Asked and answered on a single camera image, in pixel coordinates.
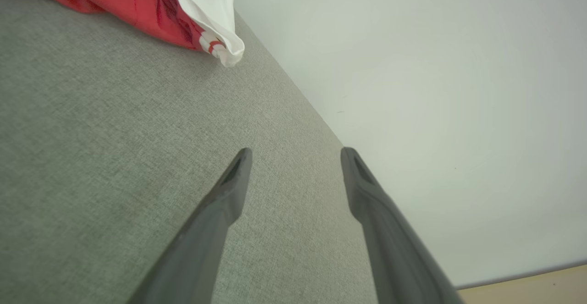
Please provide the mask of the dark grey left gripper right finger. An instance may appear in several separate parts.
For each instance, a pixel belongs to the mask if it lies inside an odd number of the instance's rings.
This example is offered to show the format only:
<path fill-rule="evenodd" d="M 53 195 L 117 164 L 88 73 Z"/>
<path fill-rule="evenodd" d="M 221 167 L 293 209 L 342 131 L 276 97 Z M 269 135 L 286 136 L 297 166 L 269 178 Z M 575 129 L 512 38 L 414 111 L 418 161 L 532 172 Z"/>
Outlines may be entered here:
<path fill-rule="evenodd" d="M 359 153 L 340 152 L 352 215 L 363 227 L 380 304 L 461 304 L 463 300 Z"/>

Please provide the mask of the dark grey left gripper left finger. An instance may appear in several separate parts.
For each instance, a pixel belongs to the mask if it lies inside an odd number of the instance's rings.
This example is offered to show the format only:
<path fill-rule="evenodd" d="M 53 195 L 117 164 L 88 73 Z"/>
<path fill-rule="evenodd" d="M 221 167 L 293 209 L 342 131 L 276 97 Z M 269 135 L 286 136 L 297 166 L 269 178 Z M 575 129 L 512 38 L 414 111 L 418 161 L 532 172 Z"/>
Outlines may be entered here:
<path fill-rule="evenodd" d="M 229 227 L 241 216 L 252 150 L 241 149 L 141 281 L 130 304 L 209 304 Z"/>

